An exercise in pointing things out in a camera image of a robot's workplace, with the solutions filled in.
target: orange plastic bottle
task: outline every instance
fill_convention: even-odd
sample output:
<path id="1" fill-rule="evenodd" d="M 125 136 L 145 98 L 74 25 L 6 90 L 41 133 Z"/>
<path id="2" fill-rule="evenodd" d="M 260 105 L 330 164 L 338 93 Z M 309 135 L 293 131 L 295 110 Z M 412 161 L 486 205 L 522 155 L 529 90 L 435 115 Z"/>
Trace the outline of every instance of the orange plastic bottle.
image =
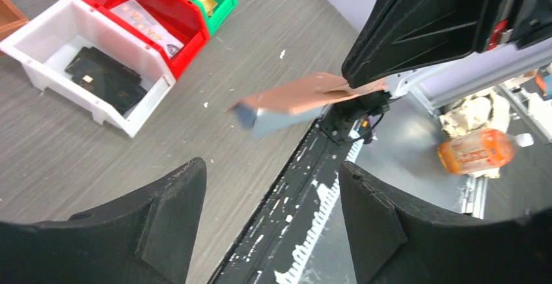
<path id="1" fill-rule="evenodd" d="M 465 175 L 502 167 L 512 161 L 517 147 L 532 144 L 531 134 L 511 136 L 498 130 L 483 129 L 444 142 L 437 153 L 449 172 Z"/>

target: brown plastic bin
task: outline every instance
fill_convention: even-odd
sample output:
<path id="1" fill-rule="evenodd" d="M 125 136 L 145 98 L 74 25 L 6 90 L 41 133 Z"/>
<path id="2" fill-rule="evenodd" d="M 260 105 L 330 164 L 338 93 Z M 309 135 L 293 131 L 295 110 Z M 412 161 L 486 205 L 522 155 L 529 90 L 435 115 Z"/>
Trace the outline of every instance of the brown plastic bin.
<path id="1" fill-rule="evenodd" d="M 17 31 L 29 20 L 10 0 L 0 0 L 0 41 Z"/>

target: bottle label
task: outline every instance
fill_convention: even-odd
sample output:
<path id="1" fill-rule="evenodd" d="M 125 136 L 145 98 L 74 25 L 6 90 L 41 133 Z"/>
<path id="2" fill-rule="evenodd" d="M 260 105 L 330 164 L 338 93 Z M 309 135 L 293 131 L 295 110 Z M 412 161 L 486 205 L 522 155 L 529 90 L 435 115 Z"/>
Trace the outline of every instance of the bottle label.
<path id="1" fill-rule="evenodd" d="M 456 153 L 455 159 L 460 164 L 462 173 L 489 169 L 491 167 L 489 153 L 485 149 L 483 134 L 469 134 L 452 141 L 451 147 Z"/>

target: red plastic bin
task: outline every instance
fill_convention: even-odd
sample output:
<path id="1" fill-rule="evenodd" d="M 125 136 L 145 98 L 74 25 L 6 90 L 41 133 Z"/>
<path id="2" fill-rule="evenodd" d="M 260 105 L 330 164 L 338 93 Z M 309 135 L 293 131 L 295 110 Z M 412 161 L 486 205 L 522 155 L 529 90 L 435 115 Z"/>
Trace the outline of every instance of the red plastic bin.
<path id="1" fill-rule="evenodd" d="M 184 48 L 171 59 L 160 45 L 110 11 L 111 8 L 128 0 L 82 1 L 94 7 L 110 20 L 160 52 L 175 79 L 178 79 L 182 75 L 186 67 L 210 38 L 209 30 L 203 20 L 199 7 L 190 0 L 136 0 L 170 34 L 184 43 Z"/>

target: brown cardboard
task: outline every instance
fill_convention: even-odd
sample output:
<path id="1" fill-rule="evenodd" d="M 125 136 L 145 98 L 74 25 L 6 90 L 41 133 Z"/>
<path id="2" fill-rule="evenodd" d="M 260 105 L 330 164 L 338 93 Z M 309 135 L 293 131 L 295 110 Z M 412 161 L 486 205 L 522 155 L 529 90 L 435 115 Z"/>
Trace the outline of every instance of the brown cardboard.
<path id="1" fill-rule="evenodd" d="M 23 27 L 27 22 L 29 20 L 10 0 L 0 0 L 0 41 Z"/>
<path id="2" fill-rule="evenodd" d="M 267 109 L 297 115 L 384 89 L 386 89 L 385 78 L 357 89 L 351 89 L 341 76 L 315 72 L 280 87 L 248 96 L 232 108 L 241 104 L 249 109 Z"/>

